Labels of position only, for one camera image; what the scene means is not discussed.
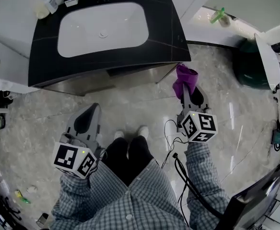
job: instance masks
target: marble floor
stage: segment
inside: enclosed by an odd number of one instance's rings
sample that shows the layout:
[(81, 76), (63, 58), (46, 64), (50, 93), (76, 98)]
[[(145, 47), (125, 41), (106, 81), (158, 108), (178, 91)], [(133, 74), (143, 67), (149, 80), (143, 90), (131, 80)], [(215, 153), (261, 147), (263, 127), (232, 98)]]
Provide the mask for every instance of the marble floor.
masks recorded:
[[(208, 95), (210, 107), (217, 116), (219, 133), (209, 143), (213, 161), (222, 186), (229, 195), (254, 183), (280, 160), (280, 152), (270, 151), (271, 131), (275, 126), (276, 103), (271, 91), (241, 86), (233, 75), (232, 53), (229, 49), (189, 45), (192, 62), (185, 63), (199, 73), (198, 84)], [(69, 117), (82, 107), (98, 102), (102, 108), (102, 145), (108, 146), (117, 129), (133, 134), (140, 125), (150, 129), (148, 143), (161, 164), (168, 146), (164, 124), (176, 120), (182, 110), (175, 97), (173, 72), (159, 84), (96, 92), (85, 97), (40, 90), (22, 95), (9, 106), (7, 126), (0, 130), (0, 171), (11, 195), (19, 189), (32, 203), (16, 200), (26, 224), (37, 228), (35, 221), (43, 212), (49, 213), (58, 198), (60, 172), (51, 166), (55, 141), (64, 131)], [(168, 122), (165, 133), (169, 142), (178, 134)], [(185, 163), (186, 145), (175, 144), (174, 151)], [(177, 195), (183, 190), (174, 159), (165, 168)], [(26, 189), (34, 185), (37, 192)], [(183, 197), (186, 214), (187, 192)]]

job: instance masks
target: sink drain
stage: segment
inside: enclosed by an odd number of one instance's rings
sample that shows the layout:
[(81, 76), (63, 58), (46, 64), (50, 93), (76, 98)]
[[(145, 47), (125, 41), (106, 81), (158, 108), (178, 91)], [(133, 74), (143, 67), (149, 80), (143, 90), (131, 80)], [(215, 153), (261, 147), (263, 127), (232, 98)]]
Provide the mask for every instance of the sink drain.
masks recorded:
[(105, 38), (108, 36), (107, 30), (101, 30), (100, 34), (98, 35), (100, 38)]

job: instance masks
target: checkered sleeve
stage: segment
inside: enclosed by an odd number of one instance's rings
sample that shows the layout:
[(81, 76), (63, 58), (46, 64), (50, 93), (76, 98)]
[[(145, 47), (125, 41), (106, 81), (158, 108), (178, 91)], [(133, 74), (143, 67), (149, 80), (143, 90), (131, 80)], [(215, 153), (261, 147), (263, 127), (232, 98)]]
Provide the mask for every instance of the checkered sleeve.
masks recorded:
[(63, 174), (60, 178), (61, 190), (52, 215), (55, 220), (51, 223), (51, 230), (71, 230), (88, 220), (90, 202), (89, 179), (79, 179)]
[[(206, 143), (189, 143), (187, 151), (187, 170), (190, 180), (206, 201), (217, 211), (224, 213), (229, 198), (221, 189), (216, 167), (214, 166)], [(187, 198), (190, 210), (190, 227), (197, 230), (213, 230), (219, 219), (212, 215), (189, 191)]]

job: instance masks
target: electrical cord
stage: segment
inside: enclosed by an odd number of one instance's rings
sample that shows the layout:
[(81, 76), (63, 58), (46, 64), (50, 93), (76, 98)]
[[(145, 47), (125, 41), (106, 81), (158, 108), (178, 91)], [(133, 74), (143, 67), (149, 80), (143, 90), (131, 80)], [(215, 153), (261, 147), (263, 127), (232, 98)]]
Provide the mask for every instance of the electrical cord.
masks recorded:
[(107, 154), (107, 150), (106, 150), (106, 148), (103, 148), (104, 149), (104, 151), (102, 151), (101, 152), (101, 154), (100, 154), (100, 158), (96, 161), (96, 166), (91, 170), (91, 172), (89, 173), (89, 176), (90, 175), (92, 175), (94, 172), (96, 172), (97, 171), (97, 168), (98, 168), (98, 163), (99, 163), (99, 161), (100, 160), (102, 160), (103, 159), (103, 155), (104, 155), (104, 153), (106, 154), (106, 158), (108, 157), (108, 154)]
[(185, 214), (184, 214), (184, 211), (183, 211), (183, 207), (182, 207), (183, 194), (184, 194), (184, 192), (185, 192), (186, 188), (187, 188), (187, 184), (185, 183), (185, 186), (184, 186), (183, 192), (182, 192), (182, 194), (180, 195), (180, 197), (179, 197), (179, 199), (178, 199), (178, 202), (177, 202), (177, 203), (179, 203), (179, 205), (180, 205), (180, 209), (181, 209), (182, 214), (183, 214), (183, 217), (184, 217), (184, 220), (185, 220), (185, 222), (186, 222), (187, 226), (189, 227), (188, 221), (187, 221), (187, 219), (186, 219), (186, 217), (185, 217)]
[[(165, 137), (165, 139), (166, 139), (166, 141), (167, 141), (167, 144), (168, 144), (168, 146), (169, 146), (170, 149), (169, 149), (169, 152), (168, 152), (167, 156), (165, 157), (165, 159), (164, 159), (164, 161), (163, 161), (163, 163), (162, 163), (162, 165), (161, 165), (161, 169), (163, 169), (163, 167), (165, 166), (165, 163), (167, 162), (168, 157), (170, 156), (171, 152), (174, 150), (175, 142), (178, 142), (178, 143), (181, 143), (181, 144), (186, 144), (186, 143), (188, 143), (188, 141), (187, 141), (187, 142), (183, 142), (182, 139), (181, 139), (180, 137), (176, 137), (176, 138), (173, 140), (172, 144), (170, 145), (169, 140), (168, 140), (167, 136), (165, 135), (165, 126), (166, 126), (166, 124), (167, 124), (169, 121), (174, 122), (175, 126), (177, 127), (176, 122), (175, 122), (174, 120), (172, 120), (172, 119), (167, 120), (167, 121), (165, 122), (165, 124), (164, 124), (163, 134), (164, 134), (164, 137)], [(214, 216), (216, 216), (217, 218), (220, 219), (220, 218), (223, 216), (223, 214), (221, 214), (219, 211), (217, 211), (217, 210), (215, 210), (214, 208), (212, 208), (212, 207), (210, 206), (210, 204), (209, 204), (209, 203), (204, 199), (204, 197), (200, 194), (200, 192), (196, 189), (195, 185), (194, 185), (194, 184), (191, 182), (191, 180), (189, 179), (189, 177), (188, 177), (188, 175), (187, 175), (187, 172), (186, 172), (186, 170), (185, 170), (185, 168), (184, 168), (182, 162), (179, 160), (179, 158), (178, 158), (178, 156), (177, 156), (177, 153), (175, 153), (175, 154), (173, 155), (173, 158), (175, 158), (175, 162), (174, 162), (175, 168), (176, 168), (176, 170), (177, 170), (179, 176), (180, 176), (180, 177), (182, 178), (182, 180), (185, 182), (184, 189), (183, 189), (183, 192), (182, 192), (182, 194), (180, 195), (180, 197), (179, 197), (179, 199), (178, 199), (178, 203), (180, 204), (180, 208), (181, 208), (181, 211), (182, 211), (182, 215), (183, 215), (183, 217), (184, 217), (184, 220), (185, 220), (187, 226), (189, 227), (189, 224), (188, 224), (188, 221), (187, 221), (187, 219), (186, 219), (186, 217), (185, 217), (185, 215), (184, 215), (183, 207), (182, 207), (183, 194), (184, 194), (184, 192), (185, 192), (185, 190), (186, 190), (187, 187), (188, 187), (189, 190), (192, 192), (192, 194), (195, 196), (195, 198), (196, 198), (210, 213), (212, 213)]]
[(175, 122), (174, 120), (172, 120), (172, 119), (167, 120), (167, 121), (165, 122), (165, 124), (164, 124), (164, 127), (163, 127), (163, 134), (164, 134), (164, 137), (165, 137), (165, 139), (166, 139), (166, 141), (167, 141), (167, 144), (168, 144), (168, 146), (169, 146), (170, 149), (169, 149), (169, 152), (168, 152), (167, 156), (165, 157), (165, 159), (164, 159), (164, 161), (163, 161), (163, 163), (162, 163), (162, 165), (161, 165), (161, 169), (163, 169), (163, 167), (165, 166), (165, 163), (166, 163), (167, 160), (168, 160), (168, 157), (170, 156), (171, 152), (174, 150), (174, 143), (175, 143), (175, 142), (179, 142), (179, 143), (182, 143), (182, 144), (188, 143), (188, 141), (187, 141), (187, 142), (183, 142), (182, 139), (181, 139), (180, 137), (176, 137), (176, 138), (173, 140), (172, 144), (170, 145), (170, 143), (169, 143), (169, 141), (168, 141), (168, 138), (167, 138), (167, 136), (165, 135), (165, 126), (166, 126), (167, 122), (169, 122), (169, 121), (172, 121), (172, 122), (175, 124), (175, 126), (177, 127), (176, 122)]
[(194, 194), (194, 196), (196, 197), (197, 200), (199, 200), (199, 202), (210, 212), (212, 213), (215, 217), (221, 219), (221, 217), (223, 216), (222, 213), (220, 213), (219, 211), (215, 210), (213, 207), (210, 206), (210, 204), (204, 199), (204, 197), (200, 194), (200, 192), (197, 190), (197, 188), (195, 187), (195, 185), (191, 182), (191, 180), (189, 179), (189, 177), (187, 176), (187, 173), (185, 171), (185, 168), (182, 164), (182, 162), (179, 160), (177, 153), (175, 153), (173, 155), (173, 158), (175, 158), (175, 168), (179, 174), (179, 176), (183, 179), (183, 181), (185, 182), (185, 185), (188, 186), (189, 190)]

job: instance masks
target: black vanity countertop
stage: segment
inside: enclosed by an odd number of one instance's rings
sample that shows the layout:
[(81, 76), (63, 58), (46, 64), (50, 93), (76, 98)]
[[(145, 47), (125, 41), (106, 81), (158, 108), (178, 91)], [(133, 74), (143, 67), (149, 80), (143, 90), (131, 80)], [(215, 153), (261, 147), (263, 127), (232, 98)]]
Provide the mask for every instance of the black vanity countertop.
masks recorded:
[(38, 20), (30, 52), (28, 85), (45, 87), (93, 70), (133, 67), (142, 64), (190, 61), (184, 31), (172, 0), (109, 0), (135, 2), (143, 7), (149, 37), (137, 47), (62, 57), (57, 50), (62, 18), (75, 10), (96, 6), (96, 0), (79, 0), (77, 5), (58, 10)]

